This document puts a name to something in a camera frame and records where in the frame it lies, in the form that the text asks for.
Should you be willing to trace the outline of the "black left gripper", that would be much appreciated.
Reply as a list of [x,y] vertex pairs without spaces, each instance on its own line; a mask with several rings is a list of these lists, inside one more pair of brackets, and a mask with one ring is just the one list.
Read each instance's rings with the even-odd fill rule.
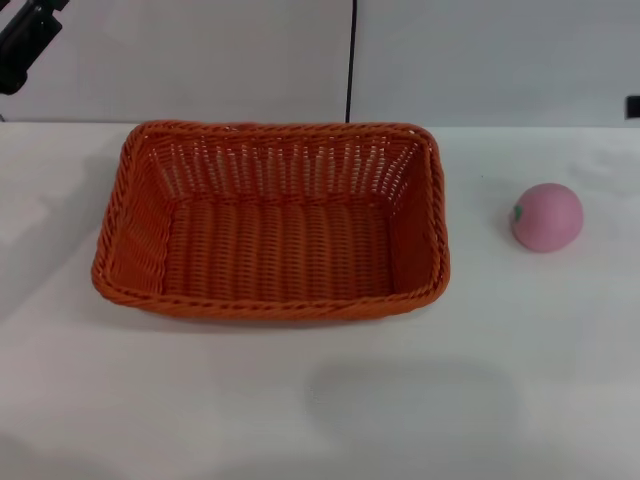
[[14,95],[26,83],[28,71],[53,39],[62,24],[52,15],[69,0],[27,0],[1,31],[1,94]]

